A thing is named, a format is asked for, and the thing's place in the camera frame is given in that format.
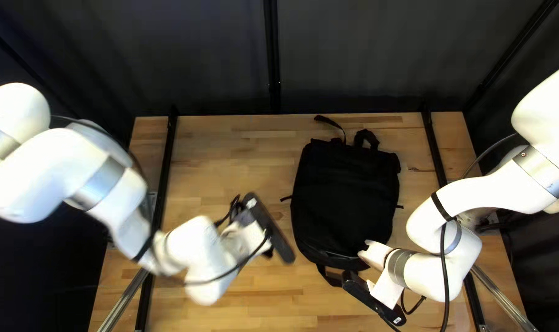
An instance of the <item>wood grain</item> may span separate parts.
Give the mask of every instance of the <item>wood grain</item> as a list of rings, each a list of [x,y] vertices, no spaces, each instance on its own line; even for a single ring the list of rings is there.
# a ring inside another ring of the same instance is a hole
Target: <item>wood grain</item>
[[[380,140],[380,149],[395,152],[401,161],[400,199],[388,245],[420,250],[406,236],[410,213],[437,189],[429,146],[418,113],[328,115],[340,123],[352,141],[367,128]],[[136,119],[132,150],[156,190],[166,134],[165,117]],[[448,179],[458,179],[475,158],[460,112],[433,114],[434,130]],[[293,265],[277,257],[258,258],[244,268],[214,306],[191,302],[177,280],[158,277],[152,293],[151,331],[387,331],[386,324],[345,291],[330,287],[293,242],[289,201],[302,148],[310,138],[330,139],[341,132],[313,121],[313,115],[180,117],[171,163],[163,230],[196,215],[217,219],[226,214],[232,197],[257,192],[297,253]],[[476,168],[471,176],[479,175]],[[481,268],[523,310],[519,292],[500,236],[483,237]],[[90,331],[95,331],[137,271],[119,252],[106,254]],[[375,281],[379,272],[362,277]],[[517,331],[490,294],[476,281],[487,322],[494,331]],[[418,295],[407,292],[407,302]],[[133,331],[138,294],[116,331]],[[426,300],[408,317],[404,331],[439,329],[443,305]],[[474,331],[465,293],[452,301],[448,331]]]

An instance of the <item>backpack strap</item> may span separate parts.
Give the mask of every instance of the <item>backpack strap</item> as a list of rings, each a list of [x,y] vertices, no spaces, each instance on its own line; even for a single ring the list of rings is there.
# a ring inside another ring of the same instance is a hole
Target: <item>backpack strap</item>
[[[367,142],[370,144],[370,149],[378,149],[378,145],[380,144],[380,142],[376,138],[376,135],[367,129],[362,129],[355,134],[355,138],[353,139],[353,146],[358,148],[362,147],[364,140],[367,140]]]
[[[317,269],[318,269],[318,273],[320,273],[320,275],[327,281],[329,285],[333,287],[342,287],[341,275],[331,273],[331,272],[327,273],[327,267],[325,267],[324,265],[317,264]],[[353,270],[347,270],[347,271],[350,271],[352,274],[356,274],[356,275],[359,273]]]
[[[347,134],[345,133],[345,130],[343,129],[343,127],[341,127],[339,124],[337,124],[336,122],[334,122],[333,120],[329,119],[328,117],[323,117],[322,115],[317,115],[314,117],[315,121],[320,121],[320,122],[324,122],[326,124],[329,124],[333,127],[337,127],[340,130],[343,131],[343,144],[347,144]]]

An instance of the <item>backpack handle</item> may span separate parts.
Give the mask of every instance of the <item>backpack handle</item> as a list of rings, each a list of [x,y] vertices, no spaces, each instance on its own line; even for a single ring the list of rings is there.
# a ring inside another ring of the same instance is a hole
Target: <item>backpack handle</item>
[[[337,124],[333,120],[329,119],[328,117],[323,117],[322,115],[315,116],[314,121],[324,122],[325,124],[329,124],[333,127],[337,127],[340,130],[342,130],[343,131],[343,137],[344,137],[343,144],[347,144],[347,134],[345,133],[345,130],[343,129],[343,127],[341,127],[339,124]]]
[[[380,144],[380,142],[376,138],[376,135],[367,129],[362,129],[356,133],[355,138],[353,139],[353,146],[358,148],[362,147],[364,140],[367,140],[367,142],[370,144],[370,149],[378,149],[378,145]]]

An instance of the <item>metal rail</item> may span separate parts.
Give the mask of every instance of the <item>metal rail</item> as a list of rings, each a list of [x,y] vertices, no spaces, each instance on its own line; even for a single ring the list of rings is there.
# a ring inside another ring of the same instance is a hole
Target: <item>metal rail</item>
[[[472,266],[470,271],[480,280],[486,289],[492,294],[496,302],[511,317],[511,319],[526,332],[540,332],[533,324],[521,314],[519,309],[508,299],[495,283],[479,268],[477,265]]]
[[[115,303],[113,309],[109,312],[97,332],[110,332],[113,330],[115,324],[118,323],[120,317],[128,307],[128,304],[132,301],[134,294],[136,294],[136,291],[138,291],[144,282],[144,279],[146,279],[149,274],[150,272],[145,269],[140,269],[138,271],[136,276],[134,276],[134,279],[132,279],[132,282],[128,285],[126,290],[124,290],[120,299]]]

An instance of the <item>black backdrop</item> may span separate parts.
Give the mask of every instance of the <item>black backdrop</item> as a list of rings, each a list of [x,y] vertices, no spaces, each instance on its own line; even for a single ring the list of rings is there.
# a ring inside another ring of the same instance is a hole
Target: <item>black backdrop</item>
[[[481,152],[511,132],[512,108],[559,68],[558,4],[482,99],[462,107],[541,4],[279,1],[283,107],[277,112],[416,110],[428,101],[431,109],[463,110]],[[10,81],[38,87],[52,112],[91,119],[124,141],[135,116],[162,115],[171,104],[181,114],[269,113],[263,3],[3,0],[0,84]],[[85,329],[104,250],[102,226],[62,208],[29,227],[0,221],[5,330]],[[71,273],[63,273],[65,265]],[[520,285],[531,287],[524,278]],[[33,290],[39,296],[31,302],[18,299]],[[74,292],[88,300],[75,301]]]

